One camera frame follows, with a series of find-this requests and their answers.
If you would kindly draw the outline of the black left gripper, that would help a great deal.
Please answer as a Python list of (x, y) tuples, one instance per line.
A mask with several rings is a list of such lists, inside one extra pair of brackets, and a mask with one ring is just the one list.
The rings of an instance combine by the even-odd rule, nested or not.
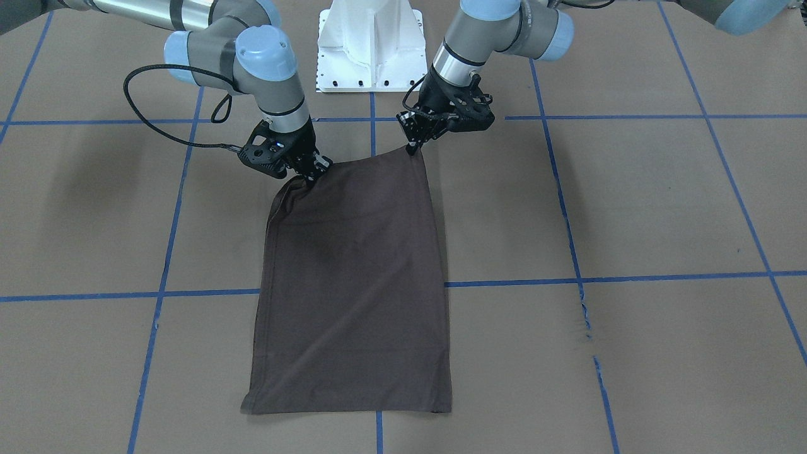
[(420, 88), (416, 110), (396, 115), (407, 138), (406, 152), (413, 156), (429, 141), (447, 132), (485, 131), (495, 121), (490, 104), (492, 95), (479, 87), (482, 77), (473, 74), (466, 86), (455, 86), (431, 67)]

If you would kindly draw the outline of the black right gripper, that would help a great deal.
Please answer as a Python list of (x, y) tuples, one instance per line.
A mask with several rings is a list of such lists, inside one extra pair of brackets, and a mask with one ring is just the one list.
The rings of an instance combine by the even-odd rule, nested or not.
[(266, 120), (260, 121), (238, 152), (238, 158), (247, 167), (283, 179), (286, 170), (294, 170), (308, 185), (315, 185), (332, 164), (315, 147), (315, 130), (311, 120), (293, 132), (276, 132)]

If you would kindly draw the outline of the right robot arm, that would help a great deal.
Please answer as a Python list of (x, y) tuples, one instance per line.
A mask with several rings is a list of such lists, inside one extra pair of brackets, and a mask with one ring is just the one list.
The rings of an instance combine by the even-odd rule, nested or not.
[(308, 185), (331, 167), (315, 131), (298, 62), (271, 1), (45, 1), (45, 12), (67, 8), (132, 18), (168, 30), (164, 63), (174, 78), (225, 90), (223, 104), (250, 95), (262, 118), (244, 146), (219, 144), (273, 178), (293, 170)]

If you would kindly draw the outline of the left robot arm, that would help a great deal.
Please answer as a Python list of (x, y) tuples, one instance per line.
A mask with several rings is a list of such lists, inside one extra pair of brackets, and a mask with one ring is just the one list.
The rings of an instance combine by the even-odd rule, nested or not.
[(557, 1), (461, 1), (435, 57), (414, 88), (414, 104), (396, 115), (414, 154), (447, 132), (478, 132), (495, 121), (492, 96), (480, 89), (492, 54), (559, 60), (571, 48), (574, 22)]

